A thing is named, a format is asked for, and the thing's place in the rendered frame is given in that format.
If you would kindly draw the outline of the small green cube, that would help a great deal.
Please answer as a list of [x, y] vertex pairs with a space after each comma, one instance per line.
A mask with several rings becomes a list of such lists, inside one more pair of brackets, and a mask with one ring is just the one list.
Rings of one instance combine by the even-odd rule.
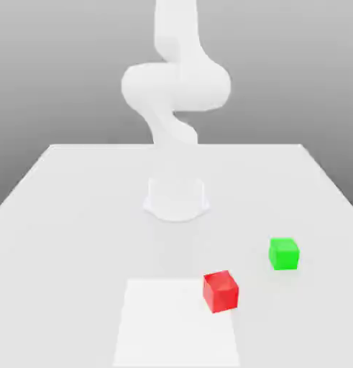
[[269, 259], [274, 270], [296, 270], [300, 249], [292, 238], [271, 238]]

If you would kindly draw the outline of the small red cube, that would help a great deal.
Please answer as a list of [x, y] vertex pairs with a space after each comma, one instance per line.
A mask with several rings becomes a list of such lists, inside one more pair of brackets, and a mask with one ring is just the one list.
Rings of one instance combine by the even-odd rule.
[[228, 270], [203, 276], [203, 298], [212, 313], [238, 306], [239, 286]]

